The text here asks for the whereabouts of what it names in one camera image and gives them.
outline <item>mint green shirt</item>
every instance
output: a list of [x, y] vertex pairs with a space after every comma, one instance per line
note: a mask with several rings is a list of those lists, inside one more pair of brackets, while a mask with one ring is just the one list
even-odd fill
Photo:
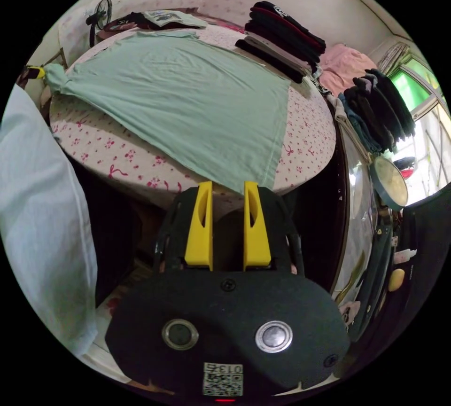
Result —
[[289, 80], [188, 31], [138, 32], [66, 75], [52, 92], [78, 97], [206, 179], [237, 193], [272, 188], [287, 123]]

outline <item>electric fan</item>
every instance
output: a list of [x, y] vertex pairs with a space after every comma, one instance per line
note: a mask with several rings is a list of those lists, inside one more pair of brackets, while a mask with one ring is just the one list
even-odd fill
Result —
[[102, 30], [111, 21], [111, 10], [113, 4], [111, 0], [101, 0], [95, 8], [94, 14], [86, 19], [86, 24], [91, 26], [89, 31], [89, 47], [95, 44], [95, 28]]

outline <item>window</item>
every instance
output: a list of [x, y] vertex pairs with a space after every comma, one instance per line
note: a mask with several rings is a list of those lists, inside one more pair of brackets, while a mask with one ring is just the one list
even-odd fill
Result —
[[451, 181], [451, 117], [437, 78], [424, 62], [411, 57], [390, 79], [416, 124], [415, 137], [400, 141], [389, 155], [393, 161], [415, 157], [415, 170], [406, 179], [412, 204]]

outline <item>pink pillow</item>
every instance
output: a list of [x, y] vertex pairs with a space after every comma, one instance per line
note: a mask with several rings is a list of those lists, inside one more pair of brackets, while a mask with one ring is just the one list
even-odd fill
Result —
[[319, 65], [323, 73], [319, 81], [334, 96], [354, 86], [354, 77], [363, 77], [365, 69], [376, 69], [365, 54], [344, 44], [336, 44], [321, 56]]

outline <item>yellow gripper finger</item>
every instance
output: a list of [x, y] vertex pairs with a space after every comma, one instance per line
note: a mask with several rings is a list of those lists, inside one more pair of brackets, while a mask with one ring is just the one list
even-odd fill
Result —
[[188, 266], [213, 271], [213, 183], [202, 182], [189, 229], [185, 262]]
[[267, 267], [271, 263], [263, 209], [255, 182], [244, 183], [244, 261], [243, 270]]

